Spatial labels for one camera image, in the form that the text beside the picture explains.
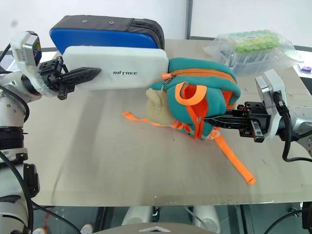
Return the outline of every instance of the blue and black case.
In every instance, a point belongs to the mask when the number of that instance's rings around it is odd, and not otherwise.
[[[165,47],[161,26],[150,19],[65,16],[50,30],[50,37],[61,54],[72,45]]]

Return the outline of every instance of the white wall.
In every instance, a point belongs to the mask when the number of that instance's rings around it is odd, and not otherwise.
[[[312,47],[312,0],[194,0],[191,36],[270,29]]]
[[[35,31],[42,47],[54,47],[49,30],[65,15],[148,18],[167,39],[185,34],[186,0],[3,0],[0,7],[0,51],[17,30]]]

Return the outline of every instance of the clear plastic bag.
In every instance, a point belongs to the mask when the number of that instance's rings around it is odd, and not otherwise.
[[[237,76],[257,75],[302,62],[293,44],[270,30],[222,34],[204,47],[204,51],[230,67]]]

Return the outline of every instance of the plush toy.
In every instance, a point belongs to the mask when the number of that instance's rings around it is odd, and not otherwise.
[[[162,90],[146,90],[148,101],[145,105],[145,116],[150,122],[169,126],[175,118],[171,114],[168,106],[167,93]]]

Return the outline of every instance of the gray table surface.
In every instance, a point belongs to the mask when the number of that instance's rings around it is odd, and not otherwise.
[[[202,40],[166,40],[169,58],[208,59]],[[290,106],[312,106],[293,68],[278,71]],[[260,101],[253,77],[238,77],[237,103]],[[171,128],[125,119],[144,117],[144,89],[85,91],[66,101],[43,97],[29,104],[28,163],[39,173],[42,205],[132,206],[293,202],[311,200],[311,164],[282,160],[278,138],[254,143],[221,130],[256,177],[250,186],[212,140],[193,140]],[[309,156],[293,143],[290,156]]]

